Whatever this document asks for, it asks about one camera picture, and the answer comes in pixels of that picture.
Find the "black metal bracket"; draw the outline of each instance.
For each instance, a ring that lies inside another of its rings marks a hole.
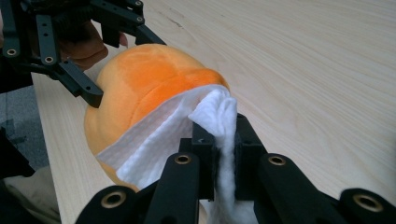
[[[19,74],[36,72],[59,80],[74,96],[99,107],[103,92],[72,61],[62,61],[58,39],[78,41],[80,25],[97,21],[104,43],[118,48],[120,32],[135,37],[136,45],[165,43],[146,25],[143,2],[130,0],[1,0],[5,57]],[[36,33],[39,55],[29,35]]]
[[[77,223],[198,223],[199,200],[216,200],[215,145],[213,136],[194,124],[192,138],[180,140],[157,182],[137,193],[121,186],[101,190]],[[369,190],[346,189],[339,200],[320,192],[292,160],[268,153],[241,114],[234,153],[235,199],[253,201],[259,223],[396,222],[396,207]]]

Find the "white cloth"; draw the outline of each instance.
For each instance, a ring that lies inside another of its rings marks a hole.
[[[220,85],[207,85],[167,100],[131,127],[97,158],[122,181],[142,189],[158,180],[166,159],[178,152],[180,138],[191,138],[192,123],[213,134],[220,150],[219,186],[213,203],[204,203],[209,223],[257,223],[252,203],[234,200],[233,140],[236,100]]]

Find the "orange plush toy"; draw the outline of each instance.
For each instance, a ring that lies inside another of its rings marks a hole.
[[[224,78],[188,54],[164,45],[147,44],[124,51],[101,71],[97,85],[104,91],[99,108],[88,106],[85,134],[93,155],[98,155],[163,102],[184,91],[210,84],[228,88]],[[119,185],[110,166],[107,175]]]

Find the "white tissue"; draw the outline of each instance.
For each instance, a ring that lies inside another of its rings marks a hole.
[[[205,202],[209,223],[257,223],[252,203],[236,202],[233,139],[236,100],[226,88],[208,85],[185,91],[158,106],[97,158],[112,166],[122,181],[143,189],[158,180],[180,138],[191,138],[192,122],[213,134],[220,150],[218,189]]]

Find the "light wood surface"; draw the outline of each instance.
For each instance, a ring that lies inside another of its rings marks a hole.
[[[144,3],[151,30],[226,77],[268,151],[335,198],[360,187],[396,204],[396,1]],[[87,148],[86,103],[45,76],[34,83],[62,221],[73,223],[112,183]]]

